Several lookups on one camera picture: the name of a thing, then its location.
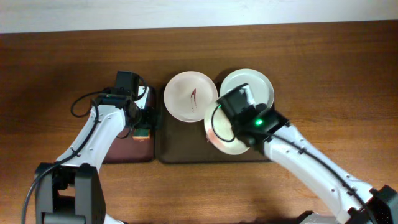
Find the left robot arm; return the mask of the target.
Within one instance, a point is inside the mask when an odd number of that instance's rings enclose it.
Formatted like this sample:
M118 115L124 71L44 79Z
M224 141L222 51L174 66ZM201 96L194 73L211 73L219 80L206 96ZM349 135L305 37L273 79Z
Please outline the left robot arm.
M149 87L134 72L118 71L113 87L88 93L88 120L71 146L53 163L40 163L25 196L21 223L26 222L31 197L37 223L118 223L106 212L99 171L115 139L124 129L143 126L137 105Z

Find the green and orange sponge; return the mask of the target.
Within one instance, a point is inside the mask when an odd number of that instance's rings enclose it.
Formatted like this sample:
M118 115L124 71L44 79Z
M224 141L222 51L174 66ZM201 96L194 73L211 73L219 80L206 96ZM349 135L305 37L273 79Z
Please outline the green and orange sponge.
M146 141L150 139L150 129L135 129L132 138L135 141Z

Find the white plate front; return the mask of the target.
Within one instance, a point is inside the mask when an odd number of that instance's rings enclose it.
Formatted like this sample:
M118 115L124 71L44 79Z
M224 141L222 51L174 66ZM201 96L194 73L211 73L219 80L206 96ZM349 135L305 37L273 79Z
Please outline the white plate front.
M205 111L204 127L209 142L225 154L243 154L249 147L234 138L231 123L218 106L214 101Z

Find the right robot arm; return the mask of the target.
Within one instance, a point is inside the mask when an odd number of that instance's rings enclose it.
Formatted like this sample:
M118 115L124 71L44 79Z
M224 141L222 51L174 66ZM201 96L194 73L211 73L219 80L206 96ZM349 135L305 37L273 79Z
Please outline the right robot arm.
M336 165L277 110L255 103L247 83L216 102L231 124L234 140L247 147L262 144L266 157L296 176L333 214L321 217L312 212L303 223L397 223L393 188L376 190Z

